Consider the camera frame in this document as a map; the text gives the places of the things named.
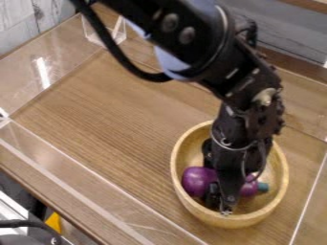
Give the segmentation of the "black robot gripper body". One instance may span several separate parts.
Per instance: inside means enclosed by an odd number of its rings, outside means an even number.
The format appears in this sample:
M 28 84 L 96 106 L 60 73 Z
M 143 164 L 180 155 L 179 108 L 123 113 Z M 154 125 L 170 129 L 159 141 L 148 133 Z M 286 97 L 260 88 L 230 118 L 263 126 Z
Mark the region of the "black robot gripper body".
M 259 177 L 272 147 L 275 106 L 256 103 L 246 110 L 223 104 L 210 138 L 202 145 L 204 162 L 222 174 Z

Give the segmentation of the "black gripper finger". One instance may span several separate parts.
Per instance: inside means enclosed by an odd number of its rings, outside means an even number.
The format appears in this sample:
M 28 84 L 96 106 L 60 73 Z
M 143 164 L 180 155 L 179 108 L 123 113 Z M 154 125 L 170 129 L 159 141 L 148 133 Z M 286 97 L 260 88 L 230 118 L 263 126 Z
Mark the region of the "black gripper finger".
M 240 199 L 240 190 L 246 183 L 246 176 L 240 168 L 219 168 L 218 178 L 220 186 L 220 213 L 232 214 L 232 209 Z
M 211 183 L 204 194 L 204 206 L 211 210 L 216 210 L 220 205 L 220 197 L 219 184 Z

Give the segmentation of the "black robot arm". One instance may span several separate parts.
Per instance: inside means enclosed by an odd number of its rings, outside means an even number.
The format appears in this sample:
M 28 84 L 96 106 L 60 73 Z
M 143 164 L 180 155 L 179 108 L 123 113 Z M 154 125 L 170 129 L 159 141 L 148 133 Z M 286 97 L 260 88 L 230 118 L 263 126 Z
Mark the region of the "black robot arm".
M 256 23 L 235 20 L 220 0 L 99 1 L 154 44 L 163 70 L 140 70 L 91 5 L 69 0 L 120 65 L 151 82 L 195 82 L 223 102 L 202 145 L 204 166 L 218 174 L 202 200 L 208 208 L 231 214 L 247 175 L 263 172 L 274 137 L 284 126 L 282 79 L 256 49 Z

